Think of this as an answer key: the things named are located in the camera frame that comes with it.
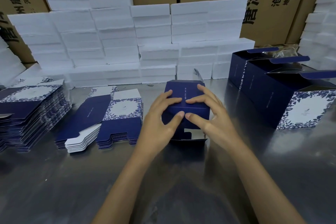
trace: fingernail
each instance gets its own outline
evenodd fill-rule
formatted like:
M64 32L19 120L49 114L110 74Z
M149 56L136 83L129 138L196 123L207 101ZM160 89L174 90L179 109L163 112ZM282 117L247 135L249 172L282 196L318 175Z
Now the fingernail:
M180 116L181 118L183 118L184 117L184 112L180 111L180 112L177 113L177 115Z

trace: hand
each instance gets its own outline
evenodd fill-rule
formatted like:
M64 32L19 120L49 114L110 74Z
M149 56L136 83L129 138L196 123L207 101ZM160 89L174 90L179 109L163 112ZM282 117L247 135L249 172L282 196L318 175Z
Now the hand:
M184 112L178 112L167 125L164 125L161 120L163 111L169 105L182 101L182 98L167 98L172 93L173 91L169 90L160 94L151 105L143 121L135 151L154 158L173 137L184 117Z
M205 120L193 113L186 113L185 117L190 122L197 125L209 136L211 140L223 147L225 150L231 150L232 146L242 142L237 134L231 119L223 106L222 102L206 87L198 84L197 88L204 95L186 100L188 104L204 102L214 114L212 120Z

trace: person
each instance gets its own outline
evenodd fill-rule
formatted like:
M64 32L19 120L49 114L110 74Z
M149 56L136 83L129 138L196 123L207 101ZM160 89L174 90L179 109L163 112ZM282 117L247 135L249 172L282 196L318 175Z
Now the person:
M200 84L197 87L204 94L186 102L189 104L204 102L213 112L213 119L205 120L196 114L185 114L180 111L170 123L164 125L161 121L162 112L169 105L179 103L182 99L168 98L172 90L159 95L143 121L132 156L112 186L92 224L129 222L146 170L155 156L169 143L184 116L231 156L260 224L304 224L304 219L239 137L222 102L206 87Z

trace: person's left hand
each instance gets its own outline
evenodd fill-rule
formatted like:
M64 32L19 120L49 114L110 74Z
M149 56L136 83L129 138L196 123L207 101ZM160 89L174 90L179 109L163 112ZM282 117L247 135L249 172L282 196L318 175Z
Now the person's left hand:
M173 91L169 90L160 94L145 116L135 147L135 151L140 154L154 158L169 143L181 123L184 117L183 111L178 112L167 125L164 125L161 120L163 111L169 105L182 101L182 98L167 98L172 93Z

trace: metal table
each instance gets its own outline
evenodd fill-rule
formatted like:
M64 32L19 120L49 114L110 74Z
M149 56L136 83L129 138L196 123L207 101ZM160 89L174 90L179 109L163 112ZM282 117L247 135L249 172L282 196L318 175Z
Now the metal table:
M275 131L227 79L205 84L224 101L244 141L308 223L336 223L336 111L316 128ZM144 114L165 84L138 88ZM73 109L90 89L71 91ZM133 147L127 142L82 153L57 150L54 135L69 115L29 153L0 154L0 223L90 223ZM136 200L131 223L256 223L235 166L211 142L169 144L151 164Z

